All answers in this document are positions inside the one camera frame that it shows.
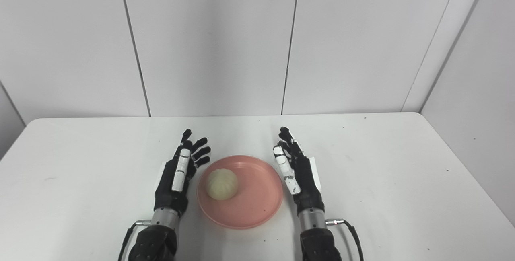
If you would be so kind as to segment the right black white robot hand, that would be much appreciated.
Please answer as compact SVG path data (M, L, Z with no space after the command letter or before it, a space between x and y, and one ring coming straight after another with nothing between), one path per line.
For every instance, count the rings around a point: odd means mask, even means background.
M278 136L280 141L273 147L273 154L286 187L293 196L297 213L309 209L325 212L310 159L304 154L289 128L281 127Z

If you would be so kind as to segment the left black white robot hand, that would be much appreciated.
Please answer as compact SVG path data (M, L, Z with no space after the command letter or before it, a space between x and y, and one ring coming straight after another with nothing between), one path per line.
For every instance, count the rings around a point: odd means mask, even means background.
M186 129L173 158L165 163L161 179L154 193L154 210L169 208L179 217L188 206L188 187L198 168L210 161L208 154L211 147L207 138L200 138L193 143L189 138L191 129Z

